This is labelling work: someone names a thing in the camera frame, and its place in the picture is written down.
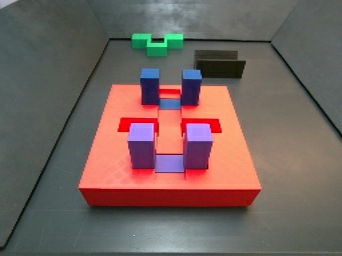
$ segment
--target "blue tile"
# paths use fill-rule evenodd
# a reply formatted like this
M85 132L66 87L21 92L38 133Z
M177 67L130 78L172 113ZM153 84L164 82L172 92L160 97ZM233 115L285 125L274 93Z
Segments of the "blue tile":
M158 173L185 172L184 155L157 155L156 172Z
M178 110L181 109L181 100L178 99L161 99L160 109Z

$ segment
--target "gray wall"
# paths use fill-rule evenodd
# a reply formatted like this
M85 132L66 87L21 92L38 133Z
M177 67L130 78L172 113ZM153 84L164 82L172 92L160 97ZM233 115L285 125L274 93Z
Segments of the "gray wall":
M111 38L185 33L193 39L272 41L298 0L89 0Z
M342 133L342 1L302 0L273 45Z
M0 24L2 247L109 37L86 0L18 1Z

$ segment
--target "green block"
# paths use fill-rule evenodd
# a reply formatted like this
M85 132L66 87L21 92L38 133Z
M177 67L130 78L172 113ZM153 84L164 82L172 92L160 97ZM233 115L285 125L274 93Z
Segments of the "green block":
M168 56L168 43L147 43L147 56L149 57L164 57Z
M185 47L184 34L166 34L165 40L166 40L169 49L182 49Z
M153 41L153 34L134 34L133 35L133 48L145 49L147 43Z

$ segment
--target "rectangular block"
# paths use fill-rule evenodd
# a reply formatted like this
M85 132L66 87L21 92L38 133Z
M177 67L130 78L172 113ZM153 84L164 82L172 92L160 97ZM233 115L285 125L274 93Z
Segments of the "rectangular block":
M188 124L185 135L185 167L186 169L208 169L213 146L209 124Z
M129 133L129 148L134 169L156 168L154 124L133 123Z
M185 69L182 73L182 106L198 105L201 84L201 71L194 69Z
M168 43L147 43L147 56L149 57L165 57L168 56Z
M168 42L169 49L182 49L185 47L185 35L184 34L166 34L165 40Z
M160 76L160 69L142 69L141 86L143 105L160 105Z
M222 133L213 134L209 169L186 169L185 173L157 173L154 170L131 168L129 135L111 133L119 124L119 121L113 120L115 112L113 102L125 99L123 88L127 87L113 87L79 184L89 204L93 206L249 206L261 191L261 183L228 88L221 86L202 88L202 102L214 104L210 100L216 98L217 106L225 108L225 111L217 113Z
M153 34L133 34L133 48L145 49L147 43L153 41Z

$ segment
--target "toy block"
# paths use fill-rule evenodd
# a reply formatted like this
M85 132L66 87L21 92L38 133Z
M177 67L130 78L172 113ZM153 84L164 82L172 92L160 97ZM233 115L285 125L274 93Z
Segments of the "toy block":
M134 169L156 168L156 131L151 123L133 123L129 148Z
M161 99L180 99L181 100L181 89L160 89Z
M153 34L133 34L133 48L145 49L153 41Z
M147 56L149 57L165 57L168 56L168 43L149 42L147 43Z
M197 50L194 68L208 78L242 78L246 61L238 51Z
M160 109L181 110L181 99L161 99Z
M161 89L172 88L177 87L161 86ZM133 106L127 108L134 110L130 113L138 113L135 110L141 110L139 117L154 116L156 108L142 106L139 99L139 85L113 86L79 183L87 203L91 206L158 207L252 205L262 187L228 88L202 86L200 106L193 107L193 110L186 109L188 118L193 118L192 111L196 111L194 118L206 118L197 109L209 110L202 108L202 103L210 103L218 112L212 110L208 113L213 116L217 113L222 133L213 133L216 143L212 147L209 169L186 169L185 173L157 173L154 169L133 169L127 133L117 132L121 122L117 116L118 112L125 113L123 109L129 103ZM173 123L173 120L180 119L176 123L181 123L181 111L160 112L161 133L162 120ZM180 135L184 143L181 125L176 135Z
M143 68L141 75L142 104L160 105L160 69Z
M158 118L149 117L122 117L118 132L130 132L133 123L153 123L156 132L160 132Z
M186 169L208 169L213 146L209 124L188 124L185 136L185 167Z
M160 110L158 121L157 154L184 154L181 111Z
M184 34L166 34L165 40L168 42L169 49L182 49L185 47L185 35Z
M202 84L201 71L185 69L182 73L182 106L197 106Z
M182 173L185 172L184 155L157 155L157 173Z

